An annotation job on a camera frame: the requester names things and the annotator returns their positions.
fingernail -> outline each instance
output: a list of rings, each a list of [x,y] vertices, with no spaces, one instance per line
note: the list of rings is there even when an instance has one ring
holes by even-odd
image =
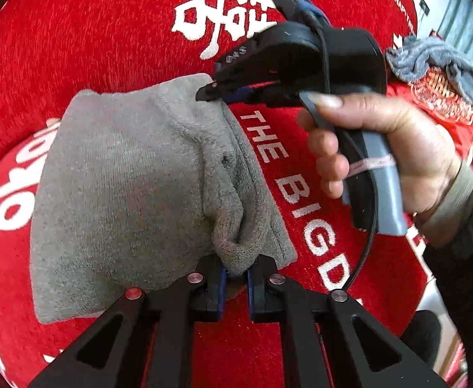
[[[333,94],[308,92],[307,96],[308,99],[322,108],[337,109],[342,106],[342,99]]]

knit cuff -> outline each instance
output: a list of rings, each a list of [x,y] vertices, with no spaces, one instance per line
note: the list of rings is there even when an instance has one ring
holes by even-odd
[[[473,169],[465,161],[437,210],[425,222],[414,221],[418,230],[432,246],[439,248],[454,239],[457,231],[466,223],[473,210]]]

human hand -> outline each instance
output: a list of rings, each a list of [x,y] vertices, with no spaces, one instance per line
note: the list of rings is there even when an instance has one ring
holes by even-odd
[[[434,212],[461,166],[448,133],[403,99],[376,93],[339,97],[311,93],[310,99],[320,114],[336,126],[385,134],[397,161],[405,211],[419,213],[422,220]],[[337,136],[317,129],[307,110],[299,112],[297,123],[309,132],[308,148],[317,156],[323,191],[331,198],[339,198],[349,163],[337,152]]]

triangular cutout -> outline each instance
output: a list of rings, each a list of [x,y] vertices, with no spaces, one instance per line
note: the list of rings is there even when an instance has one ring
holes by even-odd
[[[360,317],[352,318],[353,327],[372,372],[380,372],[401,361],[401,354],[389,346]]]
[[[115,315],[77,354],[77,360],[95,369],[104,369],[123,322]]]

gray towel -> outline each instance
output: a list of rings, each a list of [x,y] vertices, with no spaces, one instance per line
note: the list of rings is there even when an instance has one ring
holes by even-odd
[[[429,66],[442,68],[457,93],[473,103],[473,63],[442,39],[409,35],[401,48],[388,48],[385,58],[395,76],[405,82],[421,79]]]
[[[259,253],[296,259],[247,137],[205,74],[130,93],[79,92],[48,153],[32,219],[37,318],[104,310],[167,287],[216,252],[232,275]]]

